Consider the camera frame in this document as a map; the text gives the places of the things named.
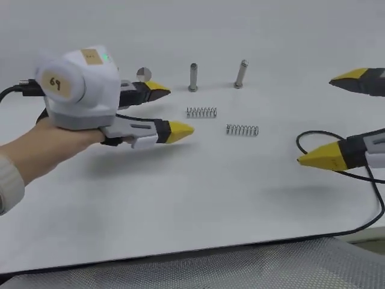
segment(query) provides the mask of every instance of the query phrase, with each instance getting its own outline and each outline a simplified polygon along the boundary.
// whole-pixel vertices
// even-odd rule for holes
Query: yellow fingertip
[[[344,73],[344,74],[341,74],[337,77],[334,77],[332,79],[333,80],[339,80],[339,79],[347,79],[347,78],[351,78],[351,79],[359,79],[366,71],[368,71],[368,68],[358,68],[358,69],[354,69],[352,71],[349,71],[347,73]]]
[[[174,143],[182,138],[185,138],[195,131],[192,126],[189,126],[182,122],[169,122],[171,128],[171,134],[168,137],[166,143]]]
[[[320,146],[297,159],[300,165],[324,170],[347,170],[338,141]]]
[[[147,81],[145,82],[146,83],[146,86],[149,87],[149,89],[151,90],[156,90],[156,89],[161,89],[161,90],[168,90],[168,91],[171,91],[170,89],[168,89],[167,87],[157,83],[157,82],[154,82],[154,81]]]

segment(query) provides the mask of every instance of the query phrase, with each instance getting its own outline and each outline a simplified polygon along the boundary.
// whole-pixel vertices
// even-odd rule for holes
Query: white sleeve
[[[24,197],[24,180],[17,168],[0,155],[0,215],[16,206]]]

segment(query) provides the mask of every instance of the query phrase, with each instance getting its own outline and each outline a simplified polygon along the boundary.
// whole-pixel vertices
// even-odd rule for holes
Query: human hand
[[[98,129],[68,131],[53,126],[46,117],[26,134],[1,146],[0,154],[8,157],[17,167],[27,185],[53,170],[59,163],[104,139]]]

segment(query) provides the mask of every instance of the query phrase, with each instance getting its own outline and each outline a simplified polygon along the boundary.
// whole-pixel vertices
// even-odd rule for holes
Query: coil spring
[[[258,133],[259,128],[254,125],[226,125],[226,134],[249,135],[256,137]]]
[[[217,117],[216,107],[188,107],[186,110],[187,117]]]

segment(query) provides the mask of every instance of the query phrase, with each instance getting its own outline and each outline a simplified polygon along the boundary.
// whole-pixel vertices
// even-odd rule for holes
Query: metal rod
[[[235,89],[241,89],[243,86],[243,79],[246,74],[246,69],[248,66],[248,61],[243,59],[241,65],[239,67],[238,76],[236,77],[236,81],[234,82]]]
[[[190,65],[190,85],[188,87],[189,92],[196,92],[198,90],[197,77],[198,77],[198,64],[191,63],[191,65]]]

